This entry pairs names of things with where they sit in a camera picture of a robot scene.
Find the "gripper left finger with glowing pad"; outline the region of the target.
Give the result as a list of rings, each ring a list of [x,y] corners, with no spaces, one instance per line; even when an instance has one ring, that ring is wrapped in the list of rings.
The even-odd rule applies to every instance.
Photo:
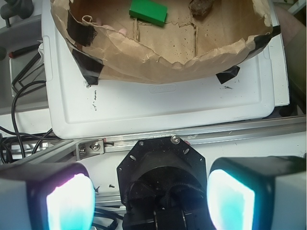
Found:
[[[89,230],[94,207],[94,185],[80,163],[0,167],[2,230]]]

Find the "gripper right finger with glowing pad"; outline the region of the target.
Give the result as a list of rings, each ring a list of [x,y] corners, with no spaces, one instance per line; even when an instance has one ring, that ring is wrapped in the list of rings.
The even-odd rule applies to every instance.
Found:
[[[305,230],[307,161],[298,156],[221,157],[207,201],[218,230]]]

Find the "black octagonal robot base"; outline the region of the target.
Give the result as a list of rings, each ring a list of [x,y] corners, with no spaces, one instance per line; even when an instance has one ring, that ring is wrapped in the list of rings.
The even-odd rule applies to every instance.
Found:
[[[117,167],[125,230],[209,230],[206,160],[177,136],[141,139]]]

